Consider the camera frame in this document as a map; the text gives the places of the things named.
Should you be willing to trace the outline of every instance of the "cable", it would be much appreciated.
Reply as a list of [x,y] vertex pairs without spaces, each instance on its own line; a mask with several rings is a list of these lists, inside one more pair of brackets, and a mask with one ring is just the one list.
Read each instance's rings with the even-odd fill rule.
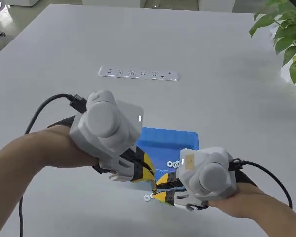
[[293,202],[292,202],[290,194],[288,193],[287,189],[282,184],[282,182],[271,171],[267,170],[266,168],[264,168],[263,166],[261,166],[259,164],[253,163],[253,162],[242,160],[242,161],[240,161],[240,163],[241,163],[241,165],[251,165],[251,166],[254,166],[256,168],[259,168],[260,170],[263,170],[265,173],[267,173],[269,176],[271,176],[276,181],[276,183],[282,188],[282,190],[284,191],[284,193],[286,195],[286,198],[287,198],[287,201],[288,201],[288,206],[291,209],[293,208]]
[[296,0],[289,0],[291,2],[291,4],[296,7]]
[[[31,129],[32,129],[32,127],[33,127],[36,119],[38,118],[40,112],[45,108],[45,106],[48,105],[50,102],[52,102],[52,101],[54,101],[56,99],[59,99],[59,98],[67,98],[68,100],[70,100],[71,103],[79,103],[79,101],[83,101],[81,99],[81,97],[78,97],[77,95],[76,96],[72,96],[72,95],[69,95],[69,94],[58,94],[58,95],[54,95],[54,96],[48,98],[36,110],[34,116],[32,117],[32,119],[30,121],[30,124],[26,128],[26,131],[25,131],[24,135],[30,133],[30,131],[31,131]],[[19,201],[20,237],[23,237],[23,213],[22,213],[22,206],[23,206],[23,196],[21,197],[21,199]]]

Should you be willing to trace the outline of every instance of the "potted plant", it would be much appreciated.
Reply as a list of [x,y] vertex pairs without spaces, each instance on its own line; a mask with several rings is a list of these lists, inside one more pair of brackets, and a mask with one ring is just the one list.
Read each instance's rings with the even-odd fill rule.
[[260,13],[255,14],[249,33],[252,37],[257,28],[277,25],[273,40],[276,54],[284,51],[281,76],[296,85],[296,0],[270,0],[266,6],[272,11],[259,19]]

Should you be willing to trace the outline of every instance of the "blue container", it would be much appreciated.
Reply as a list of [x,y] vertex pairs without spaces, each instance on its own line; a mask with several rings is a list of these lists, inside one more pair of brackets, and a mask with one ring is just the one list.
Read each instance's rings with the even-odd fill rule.
[[199,150],[198,135],[195,132],[174,131],[144,127],[137,146],[146,152],[156,169],[156,180],[164,173],[175,171],[167,167],[168,161],[179,161],[180,150]]

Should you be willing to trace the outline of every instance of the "sticker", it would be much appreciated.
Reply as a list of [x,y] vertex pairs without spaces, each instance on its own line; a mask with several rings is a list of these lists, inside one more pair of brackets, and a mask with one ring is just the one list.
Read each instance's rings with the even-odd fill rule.
[[186,155],[185,156],[185,169],[194,169],[194,154]]

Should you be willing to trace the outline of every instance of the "power strip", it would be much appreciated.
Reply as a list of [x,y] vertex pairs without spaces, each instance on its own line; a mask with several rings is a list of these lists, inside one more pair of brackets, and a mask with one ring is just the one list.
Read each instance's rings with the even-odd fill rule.
[[150,71],[132,68],[114,68],[102,66],[99,70],[99,76],[113,78],[135,78],[151,80],[171,80],[178,81],[179,74],[174,71]]

